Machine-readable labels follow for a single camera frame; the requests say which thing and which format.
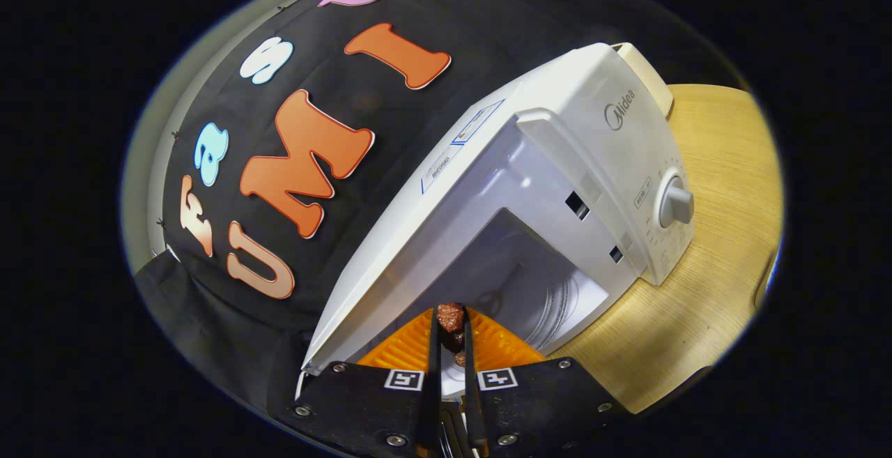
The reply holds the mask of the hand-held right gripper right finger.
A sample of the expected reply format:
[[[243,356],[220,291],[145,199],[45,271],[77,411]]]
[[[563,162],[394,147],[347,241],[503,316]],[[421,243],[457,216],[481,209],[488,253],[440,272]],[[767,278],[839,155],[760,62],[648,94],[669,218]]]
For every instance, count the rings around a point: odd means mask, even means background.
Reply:
[[[466,431],[484,457],[592,457],[631,413],[570,357],[546,360],[465,308]]]

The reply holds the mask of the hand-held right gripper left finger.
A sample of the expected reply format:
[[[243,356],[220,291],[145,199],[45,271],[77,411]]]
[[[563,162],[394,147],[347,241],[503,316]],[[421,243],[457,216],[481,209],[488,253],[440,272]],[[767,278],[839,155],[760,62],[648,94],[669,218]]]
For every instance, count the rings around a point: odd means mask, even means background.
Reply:
[[[282,411],[284,425],[341,457],[436,457],[439,334],[429,309],[359,362],[306,376]]]

